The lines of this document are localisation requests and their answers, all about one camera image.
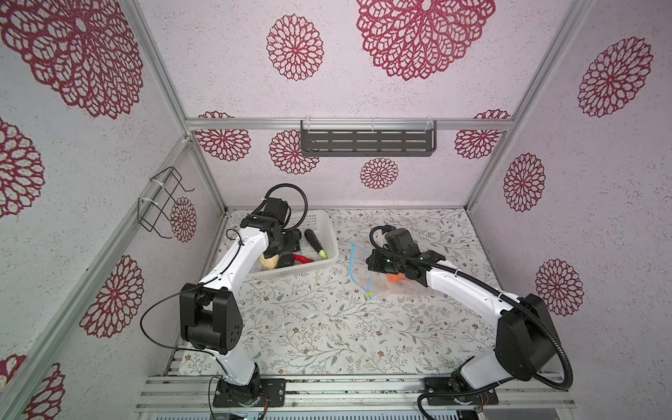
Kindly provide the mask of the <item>orange toy fruit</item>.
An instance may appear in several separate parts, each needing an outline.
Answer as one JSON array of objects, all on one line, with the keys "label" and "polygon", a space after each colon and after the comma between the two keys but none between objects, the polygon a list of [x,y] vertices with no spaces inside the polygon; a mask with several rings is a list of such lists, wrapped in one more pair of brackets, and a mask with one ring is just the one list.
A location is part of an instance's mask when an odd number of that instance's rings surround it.
[{"label": "orange toy fruit", "polygon": [[390,281],[391,283],[399,283],[399,282],[402,282],[402,281],[406,280],[406,277],[404,276],[403,273],[399,273],[399,274],[390,274],[390,273],[388,273],[388,274],[387,274],[387,279],[388,279],[388,281]]}]

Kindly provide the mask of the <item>white perforated plastic basket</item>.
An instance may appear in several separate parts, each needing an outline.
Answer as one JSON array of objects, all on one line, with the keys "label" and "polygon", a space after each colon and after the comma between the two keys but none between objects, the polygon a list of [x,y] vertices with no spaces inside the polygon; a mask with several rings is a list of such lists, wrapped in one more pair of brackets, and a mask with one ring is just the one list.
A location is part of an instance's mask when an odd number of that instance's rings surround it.
[{"label": "white perforated plastic basket", "polygon": [[[320,256],[313,246],[306,240],[305,231],[311,229],[318,239],[318,242],[327,253],[327,258]],[[329,215],[324,210],[309,210],[303,223],[299,226],[302,237],[299,241],[299,255],[306,257],[313,262],[295,262],[290,267],[276,268],[268,271],[264,266],[256,261],[250,270],[252,278],[282,278],[289,276],[304,276],[312,271],[319,271],[329,268],[339,259],[339,245],[334,225]]]}]

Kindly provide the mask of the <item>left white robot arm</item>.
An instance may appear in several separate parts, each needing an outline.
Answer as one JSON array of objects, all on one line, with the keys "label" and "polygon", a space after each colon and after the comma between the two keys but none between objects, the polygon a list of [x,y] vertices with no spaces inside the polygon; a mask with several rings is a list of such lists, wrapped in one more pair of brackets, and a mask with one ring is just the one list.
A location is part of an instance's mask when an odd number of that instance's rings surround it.
[{"label": "left white robot arm", "polygon": [[236,301],[243,280],[260,257],[292,253],[301,234],[287,229],[292,210],[278,198],[262,204],[241,221],[239,229],[227,235],[232,244],[220,262],[193,285],[180,292],[180,335],[194,350],[212,355],[220,366],[223,380],[236,387],[247,387],[256,395],[252,383],[258,367],[238,342],[243,333],[243,315]]}]

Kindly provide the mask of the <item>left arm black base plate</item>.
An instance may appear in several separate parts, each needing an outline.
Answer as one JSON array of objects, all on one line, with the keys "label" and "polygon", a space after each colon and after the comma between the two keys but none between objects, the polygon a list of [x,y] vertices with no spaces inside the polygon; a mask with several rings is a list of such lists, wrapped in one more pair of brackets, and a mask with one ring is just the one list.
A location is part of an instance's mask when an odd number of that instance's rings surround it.
[{"label": "left arm black base plate", "polygon": [[276,408],[285,404],[285,378],[253,378],[248,385],[233,385],[218,381],[213,397],[214,408]]}]

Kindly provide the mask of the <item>clear zip top bag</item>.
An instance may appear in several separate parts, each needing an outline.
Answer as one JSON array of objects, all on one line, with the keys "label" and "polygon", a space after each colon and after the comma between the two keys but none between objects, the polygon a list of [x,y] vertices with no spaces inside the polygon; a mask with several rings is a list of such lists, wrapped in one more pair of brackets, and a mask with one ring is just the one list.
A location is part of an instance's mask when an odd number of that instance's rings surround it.
[{"label": "clear zip top bag", "polygon": [[399,283],[391,283],[387,273],[370,271],[366,259],[371,256],[373,248],[364,243],[350,243],[349,277],[364,293],[367,301],[382,301],[383,298],[429,296],[432,290],[425,288],[416,281],[406,278]]}]

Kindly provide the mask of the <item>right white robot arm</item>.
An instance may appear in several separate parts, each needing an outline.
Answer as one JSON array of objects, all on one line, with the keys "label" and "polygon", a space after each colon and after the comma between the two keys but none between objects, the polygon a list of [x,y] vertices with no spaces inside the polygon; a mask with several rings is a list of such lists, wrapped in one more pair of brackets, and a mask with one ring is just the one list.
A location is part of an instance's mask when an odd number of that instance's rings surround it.
[{"label": "right white robot arm", "polygon": [[495,329],[493,348],[462,363],[451,374],[451,391],[459,398],[487,392],[508,381],[536,378],[558,355],[561,344],[540,297],[503,292],[461,271],[444,255],[420,250],[408,229],[374,227],[369,241],[373,246],[366,260],[370,271],[400,274],[446,294]]}]

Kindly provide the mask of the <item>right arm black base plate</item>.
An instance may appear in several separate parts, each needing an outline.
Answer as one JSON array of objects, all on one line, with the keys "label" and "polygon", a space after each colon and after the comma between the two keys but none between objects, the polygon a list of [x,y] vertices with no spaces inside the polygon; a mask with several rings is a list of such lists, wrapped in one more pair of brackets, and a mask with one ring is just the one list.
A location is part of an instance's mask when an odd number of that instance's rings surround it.
[{"label": "right arm black base plate", "polygon": [[426,399],[430,406],[458,406],[458,405],[497,405],[500,400],[494,390],[488,390],[479,394],[462,395],[462,397],[447,397],[446,394],[458,394],[470,392],[472,389],[451,376],[436,376],[423,378]]}]

